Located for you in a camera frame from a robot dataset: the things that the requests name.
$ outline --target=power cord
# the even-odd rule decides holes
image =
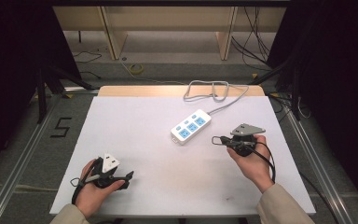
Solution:
[[[212,84],[212,94],[209,94],[209,95],[196,95],[196,96],[188,96],[190,94],[190,89],[191,89],[191,86],[194,84],[194,83],[202,83],[202,84]],[[225,93],[224,93],[224,96],[222,99],[218,99],[217,98],[217,94],[216,94],[216,89],[215,89],[215,85],[216,84],[220,84],[220,85],[224,85],[226,86],[225,88]],[[185,102],[193,102],[193,101],[197,101],[201,98],[208,98],[208,97],[213,97],[213,100],[217,103],[221,103],[223,101],[226,100],[227,96],[228,96],[228,89],[229,87],[234,87],[234,88],[238,88],[238,87],[245,87],[246,89],[242,92],[242,94],[237,97],[236,100],[232,101],[231,103],[227,104],[227,105],[223,105],[223,106],[220,106],[212,111],[209,111],[207,112],[208,115],[212,115],[213,113],[216,113],[220,110],[223,110],[233,104],[235,104],[237,101],[240,100],[240,98],[245,95],[245,93],[249,90],[249,86],[248,85],[234,85],[234,84],[229,84],[228,82],[226,81],[202,81],[202,80],[193,80],[191,81],[189,84],[188,84],[188,87],[187,87],[187,90],[185,92],[185,95],[183,96],[183,99]]]
[[[307,180],[307,182],[313,187],[313,189],[315,189],[316,193],[318,193],[319,197],[321,197],[322,201],[324,201],[324,204],[327,206],[327,209],[330,211],[331,215],[333,216],[334,221],[337,224],[339,224],[338,218],[337,218],[336,214],[334,213],[333,208],[328,203],[328,201],[325,199],[325,197],[322,195],[322,193],[315,187],[315,185],[312,184],[312,182],[304,174],[302,174],[299,171],[298,171],[298,173],[301,175],[301,177],[303,177],[305,180]]]
[[[85,61],[85,62],[76,61],[76,63],[89,63],[89,62],[95,61],[95,60],[97,60],[97,59],[99,59],[99,58],[101,58],[103,56],[102,54],[99,54],[99,53],[91,53],[91,52],[88,52],[88,51],[81,51],[78,54],[73,55],[73,57],[75,58],[75,57],[79,56],[82,53],[88,53],[88,54],[91,54],[91,55],[97,55],[97,57],[93,58],[91,60]]]

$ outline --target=black cable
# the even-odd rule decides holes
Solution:
[[[290,111],[292,111],[292,109],[289,109],[289,110],[286,112],[286,114],[284,114],[284,116],[283,116],[281,119],[278,120],[278,123],[281,123],[281,121],[282,121],[284,118],[286,118],[286,116],[289,114]]]
[[[255,37],[256,37],[256,39],[257,39],[258,49],[259,49],[259,51],[260,51],[260,53],[261,53],[261,55],[262,55],[262,57],[263,57],[263,59],[264,59],[264,61],[265,61],[265,60],[266,60],[266,57],[264,56],[264,54],[266,54],[267,57],[268,57],[269,55],[267,54],[266,50],[269,52],[269,49],[268,49],[267,46],[264,44],[264,42],[263,42],[263,40],[261,39],[261,36],[260,36],[260,34],[259,34],[259,32],[258,32],[258,20],[257,20],[257,19],[258,19],[258,13],[259,13],[259,11],[260,11],[260,8],[259,8],[259,7],[256,7],[256,8],[255,8],[255,21],[254,21],[254,24],[252,24],[252,22],[251,22],[251,19],[250,19],[249,14],[248,14],[248,12],[247,12],[247,10],[246,10],[246,7],[244,7],[243,9],[245,10],[246,17],[247,17],[247,19],[248,19],[248,22],[249,22],[251,28],[252,28],[252,31],[251,31],[250,35],[251,35],[252,33],[255,34]]]
[[[80,53],[75,54],[75,55],[73,55],[73,56],[74,56],[74,58],[75,58],[75,57],[79,56],[79,55],[82,54],[82,53],[88,53],[88,54],[92,54],[92,55],[98,55],[98,57],[93,58],[93,59],[88,60],[88,61],[85,61],[85,62],[78,62],[78,61],[76,61],[76,63],[89,63],[89,62],[95,61],[95,60],[97,60],[97,59],[99,59],[99,58],[101,58],[101,57],[103,56],[102,54],[99,54],[99,53],[91,53],[91,52],[88,52],[88,51],[81,51]]]
[[[269,165],[269,167],[270,167],[271,170],[272,170],[272,178],[271,178],[271,179],[272,179],[272,182],[275,183],[275,176],[276,176],[276,172],[275,172],[275,160],[274,160],[274,158],[272,157],[271,150],[269,150],[269,147],[268,147],[266,144],[262,143],[262,142],[256,142],[256,144],[261,144],[261,145],[263,145],[263,146],[266,147],[266,149],[267,149],[268,152],[269,152],[269,155],[271,156],[272,163],[271,163],[265,156],[261,155],[258,151],[254,150],[254,149],[252,149],[251,147],[248,147],[248,146],[246,146],[246,145],[243,145],[243,146],[246,147],[248,150],[252,151],[254,154],[256,154],[258,157],[260,157],[263,161],[265,161],[265,162]]]
[[[234,41],[234,42],[233,42],[233,47],[234,47],[239,53],[242,54],[242,61],[243,61],[248,67],[251,67],[251,68],[254,68],[254,69],[258,69],[258,70],[262,70],[262,71],[267,71],[267,72],[270,71],[270,69],[258,68],[258,67],[254,67],[254,66],[251,66],[250,64],[248,64],[248,63],[245,61],[244,56],[249,57],[249,58],[253,58],[253,59],[257,59],[257,60],[260,61],[261,63],[267,65],[266,62],[263,62],[261,59],[257,58],[257,56],[255,56],[251,51],[249,51],[248,49],[245,49],[243,46],[241,46],[240,43],[238,43],[238,41],[237,41],[234,37],[232,37],[232,39],[233,39],[233,41]]]
[[[260,59],[259,57],[257,57],[255,54],[253,54],[250,50],[248,50],[247,48],[243,47],[234,37],[232,37],[232,40],[234,40],[234,42],[239,46],[239,48],[241,48],[243,51],[246,51],[248,54],[250,54],[251,56],[245,54],[243,51],[240,51],[242,54],[244,54],[245,56],[249,57],[249,58],[253,58],[256,59],[258,61],[260,61],[263,64],[267,64],[265,61],[263,61],[262,59]]]
[[[92,74],[93,76],[97,77],[98,79],[101,79],[100,76],[96,75],[95,73],[89,72],[89,71],[84,71],[84,72],[80,72],[80,73],[89,73],[89,74]]]
[[[333,208],[331,207],[331,205],[328,203],[328,201],[325,199],[325,197],[322,195],[322,193],[315,187],[315,185],[312,184],[312,182],[301,172],[298,171],[298,173],[305,179],[307,180],[307,182],[313,187],[313,189],[315,189],[315,191],[319,194],[319,197],[321,197],[322,201],[324,201],[324,204],[327,206],[327,209],[330,211],[331,215],[333,216],[333,219],[335,220],[335,222],[337,224],[339,224],[338,222],[338,218],[336,216],[336,214],[333,211]]]

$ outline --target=floor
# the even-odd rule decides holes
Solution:
[[[175,77],[167,76],[170,72],[177,73],[177,76],[185,76],[189,73],[192,77],[194,68],[198,69],[200,75],[207,77],[213,71],[219,74],[216,77],[222,79],[235,79],[230,75],[243,71],[244,61],[242,54],[236,51],[233,46],[230,48],[228,60],[220,60],[218,46],[213,33],[196,32],[131,32],[129,33],[120,60],[112,61],[107,49],[106,39],[100,32],[82,32],[81,43],[79,43],[78,32],[65,32],[71,51],[74,53],[79,70],[85,81],[99,85],[137,83],[142,84],[145,80],[136,79],[125,71],[122,64],[143,64],[147,85],[156,81],[174,81]],[[269,48],[275,34],[262,34],[264,44]],[[234,37],[244,43],[248,34],[237,33]],[[247,48],[259,57],[259,47],[254,38],[250,40]],[[263,67],[253,59],[245,59],[252,66]],[[238,74],[243,79],[252,79],[253,74],[262,75],[266,71],[249,67],[246,73]],[[265,92],[274,91],[276,78],[262,84]],[[62,82],[65,87],[78,87],[68,81]],[[37,100],[33,99],[27,111],[7,144],[7,149],[0,155],[0,193],[8,180],[14,175],[13,168],[18,167],[20,158],[26,158],[26,166],[19,172],[18,182],[14,186],[12,194],[7,196],[6,203],[1,205],[0,223],[49,223],[52,216],[48,213],[54,201],[57,187],[61,183],[64,167],[69,161],[76,139],[81,131],[82,124],[87,116],[87,106],[90,105],[95,92],[73,91],[66,98],[52,95],[48,98],[51,111],[51,118],[45,126],[37,126]],[[279,111],[281,105],[271,100],[274,109]],[[330,153],[328,144],[320,131],[317,121],[312,116],[307,118],[309,111],[304,110],[303,119],[295,122],[291,114],[283,109],[277,113],[277,120],[280,122],[287,144],[289,145],[295,159],[298,170],[307,175],[311,183],[323,192],[327,198],[337,196],[338,201],[344,204],[347,214],[337,214],[345,222],[358,223],[358,192],[351,181],[346,177],[345,171],[339,162]],[[57,118],[71,117],[71,120],[64,120],[62,125],[71,127],[65,139],[52,139],[57,134],[54,129]],[[305,132],[298,132],[296,129],[304,127]],[[307,136],[309,142],[304,143],[299,136]],[[35,139],[36,146],[30,146],[30,139]],[[32,151],[24,157],[24,151]],[[317,171],[317,165],[322,165],[323,171]],[[321,176],[331,182],[333,193],[328,192],[329,183],[321,181]],[[331,212],[322,201],[317,191],[304,181],[309,191],[311,200],[315,204],[317,214],[312,217],[316,223],[334,223]],[[105,220],[104,217],[94,217],[91,223]],[[249,223],[260,223],[258,217],[248,217]],[[177,219],[125,219],[123,223],[178,223]],[[236,218],[190,218],[186,223],[238,223]]]

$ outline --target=gray cable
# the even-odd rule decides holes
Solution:
[[[209,94],[209,95],[196,95],[196,96],[191,96],[191,97],[188,97],[189,93],[190,93],[190,88],[191,88],[191,85],[193,85],[193,83],[195,82],[199,82],[199,83],[203,83],[203,84],[212,84],[212,94]],[[216,90],[215,90],[215,87],[214,85],[215,84],[224,84],[226,86],[226,89],[225,89],[225,94],[223,96],[222,99],[217,99],[217,95],[216,95]],[[217,103],[221,103],[223,101],[226,100],[227,96],[228,96],[228,89],[229,87],[233,87],[233,88],[238,88],[238,87],[247,87],[245,91],[243,91],[243,93],[237,97],[236,100],[234,100],[233,102],[227,104],[227,105],[223,105],[223,106],[220,106],[220,107],[217,107],[216,109],[214,110],[211,110],[210,112],[207,112],[207,114],[209,115],[212,115],[212,113],[215,113],[215,112],[218,112],[220,110],[223,110],[233,104],[235,104],[237,101],[240,100],[240,98],[245,95],[245,93],[249,90],[249,86],[248,85],[235,85],[235,84],[229,84],[228,82],[226,81],[201,81],[201,80],[193,80],[190,82],[190,84],[188,84],[188,87],[187,87],[187,91],[185,93],[185,95],[183,96],[183,99],[184,101],[186,102],[193,102],[193,101],[197,101],[201,98],[208,98],[208,97],[213,97],[213,100]]]

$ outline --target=finger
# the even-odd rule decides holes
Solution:
[[[87,163],[87,165],[83,168],[83,170],[81,171],[81,177],[83,178],[86,175],[86,172],[89,170],[89,168],[91,167],[91,165],[94,163],[95,160],[89,161],[89,163]]]
[[[238,159],[241,157],[241,156],[238,155],[237,152],[236,152],[234,149],[232,149],[231,147],[228,147],[228,148],[227,148],[227,152],[228,152],[229,156],[230,156],[234,161],[238,160]]]
[[[118,180],[113,182],[113,184],[111,184],[109,187],[103,189],[103,192],[106,195],[111,194],[112,192],[118,190],[126,181],[125,180]]]
[[[264,136],[264,135],[254,134],[254,138],[255,138],[256,142],[261,142],[261,143],[267,144],[266,136]]]

